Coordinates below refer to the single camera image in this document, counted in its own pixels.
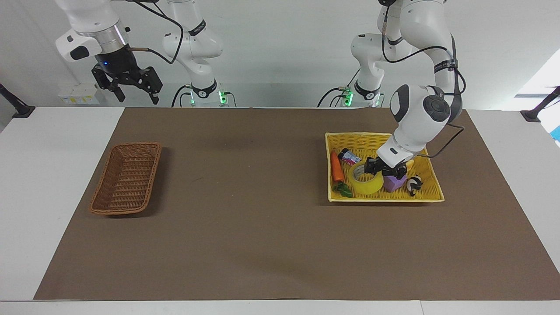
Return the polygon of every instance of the black cable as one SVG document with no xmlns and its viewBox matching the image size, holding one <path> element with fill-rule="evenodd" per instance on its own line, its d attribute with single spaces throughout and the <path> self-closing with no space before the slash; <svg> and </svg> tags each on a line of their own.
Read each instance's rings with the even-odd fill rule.
<svg viewBox="0 0 560 315">
<path fill-rule="evenodd" d="M 237 101 L 235 100 L 235 95 L 232 92 L 225 92 L 224 95 L 231 95 L 234 98 L 234 106 L 237 107 Z"/>
<path fill-rule="evenodd" d="M 459 136 L 463 131 L 465 131 L 465 127 L 463 127 L 463 126 L 457 126 L 457 125 L 450 124 L 450 123 L 448 123 L 447 126 L 457 128 L 457 129 L 460 129 L 460 130 L 451 139 L 449 139 L 449 141 L 444 145 L 443 148 L 441 148 L 441 150 L 438 153 L 436 153 L 434 155 L 431 155 L 431 156 L 430 155 L 425 155 L 425 154 L 418 154 L 418 156 L 421 156 L 423 158 L 428 158 L 428 159 L 436 158 L 440 153 L 442 153 L 445 150 L 445 148 L 447 148 L 448 145 L 450 145 L 453 142 L 453 140 L 455 138 L 457 138 L 457 136 Z"/>
<path fill-rule="evenodd" d="M 358 73 L 360 72 L 361 68 L 358 68 L 358 71 L 356 71 L 356 73 L 354 74 L 354 76 L 350 79 L 350 82 L 348 84 L 346 84 L 346 87 L 349 87 L 350 84 L 352 83 L 352 81 L 354 81 L 354 79 L 356 78 L 356 76 L 358 75 Z M 340 102 L 341 98 L 344 96 L 344 91 L 340 94 L 340 98 L 337 101 L 337 104 L 334 107 L 338 106 L 338 102 Z"/>
<path fill-rule="evenodd" d="M 556 105 L 556 104 L 558 104 L 558 103 L 560 103 L 560 100 L 557 100 L 556 103 L 554 103 L 554 104 L 552 104 L 552 105 L 547 105 L 547 106 L 546 106 L 545 108 L 543 108 L 543 109 L 547 109 L 547 108 L 552 107 L 552 106 L 554 106 L 554 105 Z"/>
<path fill-rule="evenodd" d="M 453 70 L 455 71 L 455 73 L 457 73 L 457 75 L 461 78 L 461 81 L 463 82 L 463 89 L 458 92 L 458 93 L 444 93 L 444 95 L 446 96 L 459 96 L 463 93 L 465 93 L 466 91 L 466 80 L 465 77 L 463 76 L 463 74 L 459 71 L 459 69 L 457 68 L 453 68 Z"/>
<path fill-rule="evenodd" d="M 386 28 L 386 26 L 387 26 L 387 20 L 388 20 L 388 19 L 389 19 L 389 7 L 387 7 L 387 11 L 385 11 L 385 18 L 384 18 L 384 20 L 383 20 L 384 28 Z M 442 49 L 442 50 L 444 50 L 445 52 L 449 53 L 449 50 L 448 50 L 447 48 L 443 47 L 443 46 L 430 46 L 430 47 L 426 47 L 426 48 L 420 49 L 419 51 L 417 51 L 417 52 L 415 52 L 415 53 L 412 53 L 412 54 L 410 54 L 410 55 L 408 55 L 408 56 L 406 56 L 406 57 L 403 57 L 403 58 L 401 58 L 401 59 L 399 59 L 399 60 L 394 60 L 394 61 L 393 61 L 393 60 L 389 60 L 389 59 L 387 58 L 387 55 L 385 54 L 385 38 L 386 38 L 386 35 L 382 35 L 382 36 L 381 36 L 381 51 L 383 52 L 383 58 L 385 58 L 385 60 L 386 60 L 387 62 L 389 62 L 389 63 L 398 63 L 398 62 L 407 60 L 407 59 L 410 58 L 410 57 L 413 57 L 413 56 L 415 56 L 415 55 L 417 55 L 417 54 L 419 54 L 419 53 L 423 53 L 423 52 L 425 52 L 425 51 L 427 51 L 427 50 L 430 50 L 430 49 Z M 460 77 L 461 80 L 463 81 L 463 90 L 460 91 L 459 93 L 445 93 L 444 95 L 447 95 L 447 96 L 459 96 L 459 95 L 465 93 L 465 91 L 466 91 L 466 80 L 465 80 L 465 77 L 461 74 L 461 72 L 459 71 L 459 69 L 457 69 L 456 67 L 453 68 L 453 70 L 455 71 L 455 73 L 457 73 L 457 75 L 459 75 L 459 77 Z"/>
<path fill-rule="evenodd" d="M 183 96 L 185 95 L 190 95 L 190 92 L 185 92 L 179 97 L 179 106 L 181 106 L 181 108 L 183 108 Z"/>
<path fill-rule="evenodd" d="M 381 93 L 381 95 L 379 95 L 379 97 L 383 96 L 383 101 L 381 101 L 381 107 L 379 108 L 383 108 L 383 104 L 385 103 L 385 94 Z"/>
<path fill-rule="evenodd" d="M 385 18 L 384 18 L 384 21 L 383 21 L 383 24 L 385 25 L 384 28 L 386 28 L 386 26 L 387 26 L 387 20 L 388 20 L 388 18 L 389 18 L 389 7 L 387 7 L 387 11 L 385 12 Z M 415 53 L 412 53 L 412 54 L 410 54 L 410 55 L 408 55 L 408 56 L 406 56 L 406 57 L 404 57 L 404 58 L 401 58 L 401 59 L 399 59 L 399 60 L 394 60 L 394 61 L 393 61 L 393 60 L 389 60 L 389 59 L 387 58 L 387 55 L 385 54 L 385 38 L 386 38 L 386 37 L 387 37 L 387 36 L 384 35 L 384 34 L 381 36 L 381 50 L 383 51 L 383 57 L 384 57 L 385 60 L 386 60 L 387 62 L 389 62 L 389 63 L 398 63 L 398 62 L 407 60 L 408 58 L 411 58 L 411 57 L 413 57 L 413 56 L 415 56 L 415 55 L 417 55 L 417 54 L 419 54 L 419 53 L 423 53 L 423 52 L 425 52 L 425 51 L 427 51 L 427 50 L 430 50 L 430 49 L 442 49 L 442 50 L 445 50 L 446 52 L 449 52 L 448 49 L 445 48 L 445 47 L 443 47 L 443 46 L 430 46 L 430 47 L 426 47 L 426 48 L 420 49 L 419 51 L 417 51 L 417 52 L 415 52 Z"/>
<path fill-rule="evenodd" d="M 189 89 L 189 88 L 190 87 L 188 85 L 183 85 L 179 89 L 177 89 L 177 92 L 175 93 L 175 96 L 173 97 L 173 101 L 171 102 L 171 107 L 175 106 L 175 101 L 177 100 L 177 97 L 179 96 L 179 93 L 181 93 L 181 91 L 183 89 Z"/>
<path fill-rule="evenodd" d="M 338 88 L 337 88 L 337 87 L 334 87 L 334 88 L 330 89 L 327 93 L 325 93 L 325 95 L 323 95 L 323 97 L 321 98 L 321 100 L 320 100 L 319 103 L 317 104 L 317 108 L 321 107 L 321 103 L 323 102 L 323 100 L 324 100 L 329 94 L 331 94 L 331 93 L 334 92 L 334 91 L 338 91 Z"/>
<path fill-rule="evenodd" d="M 21 100 L 20 98 L 18 98 L 17 96 L 16 96 L 16 100 L 17 100 L 18 102 L 20 102 L 21 104 L 23 104 L 23 106 L 29 106 L 26 102 L 22 101 L 22 100 Z"/>
<path fill-rule="evenodd" d="M 155 11 L 154 9 L 147 7 L 145 4 L 141 3 L 139 0 L 132 0 L 134 1 L 134 3 L 136 3 L 137 5 L 143 7 L 144 9 L 152 12 L 153 14 L 164 18 L 165 20 L 170 21 L 171 23 L 177 25 L 180 29 L 181 29 L 181 36 L 179 38 L 179 43 L 177 45 L 177 50 L 175 51 L 175 55 L 173 56 L 172 60 L 169 60 L 167 58 L 165 58 L 162 54 L 150 49 L 150 48 L 146 48 L 146 47 L 134 47 L 134 48 L 129 48 L 128 50 L 130 50 L 131 52 L 150 52 L 153 53 L 155 55 L 157 55 L 158 57 L 160 57 L 161 59 L 165 60 L 165 62 L 167 62 L 168 64 L 173 64 L 175 62 L 175 60 L 177 60 L 177 55 L 179 55 L 179 50 L 181 49 L 181 43 L 183 42 L 183 37 L 184 37 L 184 30 L 183 30 L 183 26 L 181 24 L 179 24 L 177 21 L 173 20 L 172 18 L 167 17 L 165 14 L 162 15 L 160 13 L 158 13 L 157 11 Z"/>
<path fill-rule="evenodd" d="M 156 2 L 154 2 L 153 5 L 156 6 L 156 8 L 157 8 L 158 10 L 160 10 L 161 14 L 167 16 L 167 15 L 163 12 L 163 10 L 160 8 L 160 6 L 157 5 Z"/>
<path fill-rule="evenodd" d="M 342 96 L 337 95 L 337 96 L 333 97 L 333 99 L 330 101 L 329 107 L 332 107 L 332 106 L 333 106 L 333 102 L 334 102 L 334 100 L 337 99 L 337 98 L 338 98 L 338 100 L 340 101 L 340 99 L 342 98 Z"/>
</svg>

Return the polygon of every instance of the white table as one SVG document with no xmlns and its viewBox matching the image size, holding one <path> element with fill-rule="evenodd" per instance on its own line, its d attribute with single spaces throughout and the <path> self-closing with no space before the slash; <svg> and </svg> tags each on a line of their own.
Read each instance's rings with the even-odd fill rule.
<svg viewBox="0 0 560 315">
<path fill-rule="evenodd" d="M 560 314 L 560 301 L 32 302 L 122 112 L 37 108 L 0 133 L 0 314 Z M 517 112 L 469 114 L 560 269 L 560 148 Z"/>
</svg>

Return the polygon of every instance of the table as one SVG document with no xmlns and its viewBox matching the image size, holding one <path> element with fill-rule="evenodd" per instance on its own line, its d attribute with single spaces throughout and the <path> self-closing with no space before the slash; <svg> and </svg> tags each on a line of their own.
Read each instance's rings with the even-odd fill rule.
<svg viewBox="0 0 560 315">
<path fill-rule="evenodd" d="M 118 108 L 39 108 L 31 118 L 13 121 L 0 134 L 0 192 L 3 201 L 0 203 L 0 239 L 3 240 L 0 247 L 0 300 L 32 299 L 121 113 L 122 109 Z M 540 125 L 525 123 L 518 113 L 470 111 L 469 114 L 558 268 L 560 244 L 556 240 L 560 232 L 555 226 L 560 224 L 560 214 L 554 205 L 555 176 L 549 174 L 558 174 L 560 170 L 560 166 L 555 164 L 560 149 Z M 30 140 L 24 143 L 21 142 L 22 138 Z M 521 146 L 524 148 L 523 155 L 516 157 Z M 35 158 L 34 162 L 21 167 L 21 161 L 30 155 Z M 527 161 L 547 165 L 547 168 L 535 169 Z M 65 181 L 61 186 L 52 180 L 56 174 L 71 181 Z M 27 196 L 22 194 L 22 187 L 25 187 L 23 191 L 28 193 Z M 61 197 L 45 198 L 51 194 Z M 127 302 L 80 303 L 2 302 L 0 309 L 4 308 L 5 313 L 8 313 L 18 309 L 21 312 L 22 308 L 27 308 L 27 313 L 30 313 L 33 309 L 60 307 L 93 310 L 130 306 Z M 290 313 L 290 308 L 309 308 L 310 312 L 329 309 L 332 314 L 372 310 L 387 314 L 415 314 L 422 309 L 424 314 L 439 314 L 439 310 L 451 313 L 455 308 L 464 311 L 471 308 L 473 312 L 482 308 L 493 313 L 498 309 L 509 314 L 537 308 L 543 314 L 552 314 L 560 309 L 558 302 L 130 303 L 135 305 L 135 309 L 162 310 L 164 306 L 173 305 L 175 309 L 197 308 L 209 313 L 220 313 L 220 307 L 224 307 L 224 312 L 239 310 L 240 313 L 256 312 L 261 307 L 285 313 Z"/>
</svg>

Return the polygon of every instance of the brown wicker basket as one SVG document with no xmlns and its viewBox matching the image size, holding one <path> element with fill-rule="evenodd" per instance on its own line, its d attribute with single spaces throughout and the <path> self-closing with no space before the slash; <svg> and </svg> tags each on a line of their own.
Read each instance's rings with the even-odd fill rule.
<svg viewBox="0 0 560 315">
<path fill-rule="evenodd" d="M 91 200 L 90 211 L 123 215 L 144 210 L 150 200 L 160 156 L 161 145 L 156 142 L 114 146 Z"/>
</svg>

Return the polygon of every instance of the toy carrot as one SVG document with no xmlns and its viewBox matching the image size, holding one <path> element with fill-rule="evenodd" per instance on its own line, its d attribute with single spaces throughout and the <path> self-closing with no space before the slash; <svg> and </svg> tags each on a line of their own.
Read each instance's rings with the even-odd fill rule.
<svg viewBox="0 0 560 315">
<path fill-rule="evenodd" d="M 335 151 L 330 153 L 330 168 L 333 175 L 333 181 L 344 182 L 344 172 L 342 171 L 340 160 L 338 160 L 338 154 Z"/>
<path fill-rule="evenodd" d="M 339 192 L 343 197 L 354 197 L 350 187 L 344 183 L 344 172 L 335 151 L 330 154 L 330 168 L 334 181 L 333 190 Z"/>
</svg>

